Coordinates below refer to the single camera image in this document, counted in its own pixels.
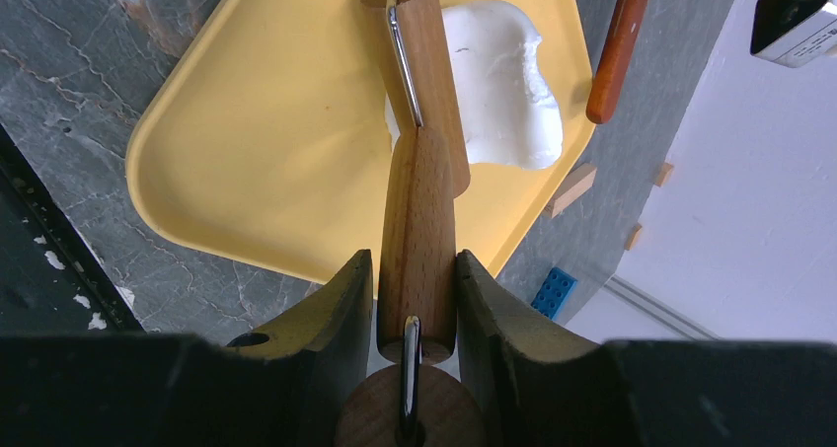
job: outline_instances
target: metal hook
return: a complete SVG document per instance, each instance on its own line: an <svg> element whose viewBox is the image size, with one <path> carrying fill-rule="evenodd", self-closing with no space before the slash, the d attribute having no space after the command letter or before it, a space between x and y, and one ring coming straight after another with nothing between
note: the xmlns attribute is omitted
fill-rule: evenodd
<svg viewBox="0 0 837 447"><path fill-rule="evenodd" d="M403 439L413 439L419 424L419 367L421 366L421 321L409 316L404 322L401 352L401 409L399 429Z"/></svg>
<svg viewBox="0 0 837 447"><path fill-rule="evenodd" d="M387 0L386 22L390 30L395 57L398 61L398 68L401 71L401 81L404 84L404 92L407 94L407 101L410 104L410 113L416 126L424 126L424 119L421 117L419 98L416 95L416 87L413 84L413 75L410 72L410 63L407 60L407 52L404 49L404 38L401 36L401 27L398 24L397 10L398 0Z"/></svg>

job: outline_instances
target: white wall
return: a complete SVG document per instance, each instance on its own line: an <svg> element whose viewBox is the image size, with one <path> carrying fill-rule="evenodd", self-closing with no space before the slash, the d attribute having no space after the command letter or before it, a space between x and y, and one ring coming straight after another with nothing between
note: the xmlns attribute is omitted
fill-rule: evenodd
<svg viewBox="0 0 837 447"><path fill-rule="evenodd" d="M755 2L735 0L617 274L722 337L834 341L837 59L750 57Z"/></svg>
<svg viewBox="0 0 837 447"><path fill-rule="evenodd" d="M599 289L565 327L596 343L613 338L683 338L605 288Z"/></svg>

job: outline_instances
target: gray marble surface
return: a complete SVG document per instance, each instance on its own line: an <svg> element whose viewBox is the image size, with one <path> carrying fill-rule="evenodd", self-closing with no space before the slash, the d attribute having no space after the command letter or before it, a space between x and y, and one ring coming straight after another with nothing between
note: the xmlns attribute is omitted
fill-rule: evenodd
<svg viewBox="0 0 837 447"><path fill-rule="evenodd" d="M0 0L0 122L149 331L225 342L315 284L173 245L127 194L131 129L219 0ZM593 64L616 0L577 0ZM596 185L540 219L500 281L531 299L559 265L580 280L564 318L613 273L732 0L651 0L616 118L582 162Z"/></svg>

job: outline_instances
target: wooden cylinder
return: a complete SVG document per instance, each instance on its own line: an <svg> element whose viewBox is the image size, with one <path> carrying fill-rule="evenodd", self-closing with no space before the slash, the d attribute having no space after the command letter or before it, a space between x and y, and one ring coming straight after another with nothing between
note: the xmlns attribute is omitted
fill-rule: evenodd
<svg viewBox="0 0 837 447"><path fill-rule="evenodd" d="M418 372L421 445L489 445L482 413L468 390L438 368L422 366ZM351 393L338 420L335 447L399 445L396 430L400 374L400 366L384 368Z"/></svg>
<svg viewBox="0 0 837 447"><path fill-rule="evenodd" d="M587 101L587 117L594 123L608 122L616 111L647 5L648 0L616 0L602 58Z"/></svg>
<svg viewBox="0 0 837 447"><path fill-rule="evenodd" d="M453 353L455 233L447 142L432 128L409 128L395 145L384 213L377 341L385 358L401 359L408 316L421 319L425 362Z"/></svg>
<svg viewBox="0 0 837 447"><path fill-rule="evenodd" d="M413 129L416 124L410 113L386 22L387 0L360 2L366 11L369 40L375 51L375 58L398 126L402 132ZM471 170L465 151L465 137L462 134L462 120L456 100L441 6L439 0L398 0L396 11L407 59L413 71L423 125L439 131L447 139L453 192L456 197L471 183Z"/></svg>

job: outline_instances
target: blue lego brick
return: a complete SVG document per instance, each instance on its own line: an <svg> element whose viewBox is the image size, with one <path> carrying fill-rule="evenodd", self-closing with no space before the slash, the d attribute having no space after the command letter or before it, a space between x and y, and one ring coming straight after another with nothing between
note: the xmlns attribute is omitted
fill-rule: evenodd
<svg viewBox="0 0 837 447"><path fill-rule="evenodd" d="M553 267L535 295L532 307L549 319L555 319L577 283L577 279Z"/></svg>

